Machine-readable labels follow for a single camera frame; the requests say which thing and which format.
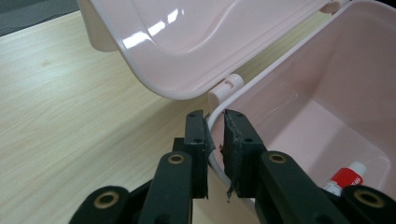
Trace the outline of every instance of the metal pin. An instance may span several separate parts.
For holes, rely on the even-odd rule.
[[[99,195],[93,204],[96,208],[105,209],[116,204],[119,198],[120,195],[116,191],[111,190]]]
[[[172,164],[179,164],[184,161],[184,157],[182,155],[172,155],[168,158],[168,161]]]

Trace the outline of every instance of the wooden table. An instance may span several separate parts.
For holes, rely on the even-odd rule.
[[[328,16],[316,14],[238,69],[251,79]],[[0,223],[67,223],[107,185],[149,179],[185,115],[206,96],[172,101],[148,91],[118,52],[94,50],[79,12],[0,37]],[[210,200],[193,223],[256,223],[209,173]]]

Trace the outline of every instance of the plastic container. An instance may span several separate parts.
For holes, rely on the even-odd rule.
[[[396,199],[395,72],[396,10],[353,1],[214,111],[216,146],[221,111],[237,110],[318,186],[361,161],[364,185]],[[218,150],[211,162],[227,182]]]

